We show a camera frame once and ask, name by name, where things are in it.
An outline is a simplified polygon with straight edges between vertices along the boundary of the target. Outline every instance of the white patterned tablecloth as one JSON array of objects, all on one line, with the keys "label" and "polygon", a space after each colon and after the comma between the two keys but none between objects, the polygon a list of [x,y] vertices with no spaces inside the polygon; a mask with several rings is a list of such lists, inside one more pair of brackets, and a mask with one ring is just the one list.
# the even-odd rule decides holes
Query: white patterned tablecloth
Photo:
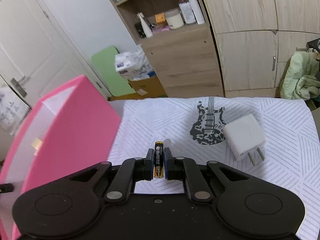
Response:
[{"label": "white patterned tablecloth", "polygon": [[[284,187],[303,201],[306,216],[297,233],[303,240],[316,240],[320,228],[320,143],[312,114],[303,100],[277,98],[214,98],[214,109],[223,109],[229,123],[253,114],[268,138],[266,160],[254,155],[237,162],[226,140],[202,145],[193,140],[190,130],[198,120],[198,104],[208,106],[209,98],[156,98],[110,102],[122,117],[109,161],[145,157],[156,141],[164,141],[172,155],[194,159],[198,164],[217,160],[233,168]],[[180,181],[140,181],[137,193],[166,194],[183,192]]]}]

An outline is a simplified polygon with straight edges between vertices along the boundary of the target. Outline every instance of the door handle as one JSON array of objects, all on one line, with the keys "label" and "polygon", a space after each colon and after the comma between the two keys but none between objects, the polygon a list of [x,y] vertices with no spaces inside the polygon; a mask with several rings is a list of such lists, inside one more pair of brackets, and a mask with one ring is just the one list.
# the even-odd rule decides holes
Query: door handle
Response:
[{"label": "door handle", "polygon": [[274,71],[276,68],[276,57],[273,56],[273,64],[272,64],[272,71]]}]

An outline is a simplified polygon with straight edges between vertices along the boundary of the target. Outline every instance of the power adapter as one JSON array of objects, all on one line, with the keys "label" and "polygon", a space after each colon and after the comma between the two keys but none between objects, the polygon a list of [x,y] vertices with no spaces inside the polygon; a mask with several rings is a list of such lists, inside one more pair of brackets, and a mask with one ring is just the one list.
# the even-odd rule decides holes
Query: power adapter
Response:
[{"label": "power adapter", "polygon": [[257,151],[264,161],[265,156],[261,149],[265,147],[267,138],[253,114],[243,116],[226,124],[223,128],[224,136],[237,161],[249,157],[251,163],[255,162],[250,153]]}]

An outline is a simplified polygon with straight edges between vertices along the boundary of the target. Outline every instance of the guitar print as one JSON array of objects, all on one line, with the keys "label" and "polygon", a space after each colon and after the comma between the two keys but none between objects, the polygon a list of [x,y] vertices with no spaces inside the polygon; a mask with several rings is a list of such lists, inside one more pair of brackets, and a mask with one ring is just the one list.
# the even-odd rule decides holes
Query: guitar print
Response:
[{"label": "guitar print", "polygon": [[222,133],[225,123],[222,119],[224,107],[219,110],[214,109],[214,98],[209,97],[208,107],[204,108],[199,101],[197,106],[199,111],[198,121],[190,130],[192,138],[200,144],[212,145],[222,142],[225,137]]}]

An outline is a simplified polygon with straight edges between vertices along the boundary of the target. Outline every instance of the green board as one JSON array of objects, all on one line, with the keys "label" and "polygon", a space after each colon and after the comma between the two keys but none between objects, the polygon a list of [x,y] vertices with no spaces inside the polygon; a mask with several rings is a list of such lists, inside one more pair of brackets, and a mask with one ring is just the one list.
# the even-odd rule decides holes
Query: green board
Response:
[{"label": "green board", "polygon": [[119,54],[116,47],[108,47],[91,57],[92,64],[100,72],[109,87],[110,93],[115,96],[134,94],[135,91],[128,81],[122,78],[115,69],[115,55]]}]

